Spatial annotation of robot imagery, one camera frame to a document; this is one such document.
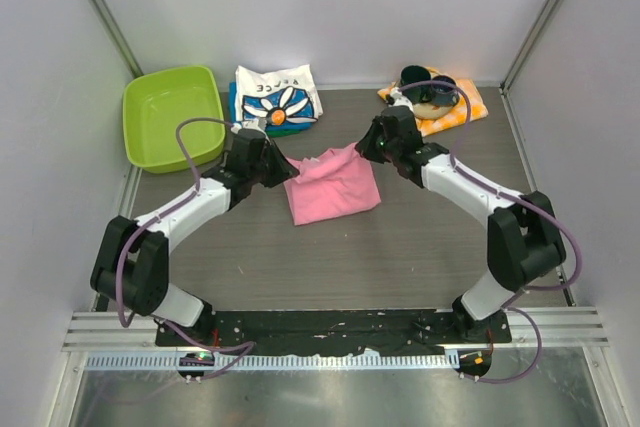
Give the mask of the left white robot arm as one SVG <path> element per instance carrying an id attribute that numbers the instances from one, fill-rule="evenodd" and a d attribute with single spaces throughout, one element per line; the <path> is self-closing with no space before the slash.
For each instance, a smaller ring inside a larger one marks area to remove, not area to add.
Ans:
<path id="1" fill-rule="evenodd" d="M 298 174 L 264 132 L 240 129 L 224 161 L 197 173 L 189 190 L 151 213 L 136 219 L 117 216 L 107 224 L 91 288 L 121 310 L 177 326 L 190 345 L 205 344 L 213 332 L 213 307 L 170 282 L 170 254 L 246 199 L 255 185 L 272 188 Z"/>

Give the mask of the lime green plastic tub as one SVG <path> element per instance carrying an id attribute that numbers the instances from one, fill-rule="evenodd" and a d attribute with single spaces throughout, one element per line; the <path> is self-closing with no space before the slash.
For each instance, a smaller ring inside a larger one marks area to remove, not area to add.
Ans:
<path id="1" fill-rule="evenodd" d="M 191 65 L 143 75 L 124 90 L 123 136 L 131 164 L 153 174 L 188 168 L 176 129 L 185 120 L 181 139 L 195 164 L 218 157 L 225 143 L 225 126 L 201 119 L 224 117 L 212 71 Z"/>

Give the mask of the white daisy print t shirt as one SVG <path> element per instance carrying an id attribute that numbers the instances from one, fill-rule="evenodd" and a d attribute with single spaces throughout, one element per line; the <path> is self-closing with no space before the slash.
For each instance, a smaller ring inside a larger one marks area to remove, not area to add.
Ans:
<path id="1" fill-rule="evenodd" d="M 324 114 L 309 64 L 265 73 L 238 66 L 231 86 L 234 122 L 262 119 L 272 131 L 306 130 Z"/>

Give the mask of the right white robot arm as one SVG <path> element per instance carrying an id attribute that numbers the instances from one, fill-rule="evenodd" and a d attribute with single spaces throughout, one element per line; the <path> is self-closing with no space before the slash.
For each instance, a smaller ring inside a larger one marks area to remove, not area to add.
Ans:
<path id="1" fill-rule="evenodd" d="M 486 271 L 452 304 L 451 327 L 460 340 L 477 340 L 491 317 L 566 260 L 545 194 L 506 189 L 468 169 L 445 147 L 424 142 L 408 107 L 388 107 L 374 117 L 356 151 L 368 161 L 392 164 L 401 177 L 448 199 L 485 229 Z"/>

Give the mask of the pink t shirt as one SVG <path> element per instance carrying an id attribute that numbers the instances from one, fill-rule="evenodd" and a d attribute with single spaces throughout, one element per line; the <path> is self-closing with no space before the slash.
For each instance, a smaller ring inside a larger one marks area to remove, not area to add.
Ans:
<path id="1" fill-rule="evenodd" d="M 284 182 L 295 226 L 369 211 L 381 203 L 371 163 L 355 143 L 288 162 L 299 171 Z"/>

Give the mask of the orange checkered cloth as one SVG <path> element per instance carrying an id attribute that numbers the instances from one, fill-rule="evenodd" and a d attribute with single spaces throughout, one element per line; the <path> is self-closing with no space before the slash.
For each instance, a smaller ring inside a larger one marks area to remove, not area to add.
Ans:
<path id="1" fill-rule="evenodd" d="M 420 82 L 420 85 L 429 85 L 433 83 L 432 78 L 437 75 L 446 75 L 439 72 L 437 69 L 431 67 L 425 67 L 431 73 L 431 80 Z M 378 96 L 385 101 L 388 105 L 388 95 L 390 90 L 394 86 L 399 86 L 400 77 L 394 81 L 388 87 L 380 89 L 377 94 Z M 453 106 L 453 109 L 444 115 L 443 117 L 437 120 L 422 120 L 418 119 L 415 116 L 416 125 L 418 131 L 421 133 L 423 137 L 430 136 L 432 134 L 448 130 L 457 126 L 461 126 L 467 122 L 468 112 L 470 109 L 471 112 L 471 121 L 483 119 L 488 116 L 488 109 L 485 106 L 482 97 L 480 96 L 478 90 L 476 89 L 475 84 L 469 79 L 461 79 L 461 78 L 453 78 L 457 83 L 457 92 L 459 95 L 458 103 Z"/>

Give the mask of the blue t shirt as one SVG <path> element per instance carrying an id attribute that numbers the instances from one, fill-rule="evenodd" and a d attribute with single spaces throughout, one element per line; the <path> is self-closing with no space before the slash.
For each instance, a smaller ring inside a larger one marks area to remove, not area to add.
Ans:
<path id="1" fill-rule="evenodd" d="M 235 82 L 229 87 L 232 121 L 264 118 L 266 133 L 272 137 L 309 130 L 323 114 L 316 96 L 297 83 L 259 84 L 252 94 L 240 94 Z"/>

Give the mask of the dark green mug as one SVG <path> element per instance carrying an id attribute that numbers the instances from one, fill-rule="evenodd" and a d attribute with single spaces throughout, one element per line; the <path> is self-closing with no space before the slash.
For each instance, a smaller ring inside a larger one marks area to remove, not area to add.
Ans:
<path id="1" fill-rule="evenodd" d="M 399 86 L 402 93 L 412 104 L 426 103 L 431 99 L 431 87 L 420 85 L 420 82 L 430 81 L 431 73 L 420 65 L 409 65 L 400 73 Z"/>

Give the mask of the dark blue mug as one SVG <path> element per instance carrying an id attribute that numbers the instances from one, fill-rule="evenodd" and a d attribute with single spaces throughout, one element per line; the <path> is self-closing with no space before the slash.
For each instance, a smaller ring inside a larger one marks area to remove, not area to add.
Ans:
<path id="1" fill-rule="evenodd" d="M 453 107 L 459 101 L 456 81 L 446 75 L 437 75 L 432 78 L 431 104 L 436 107 Z"/>

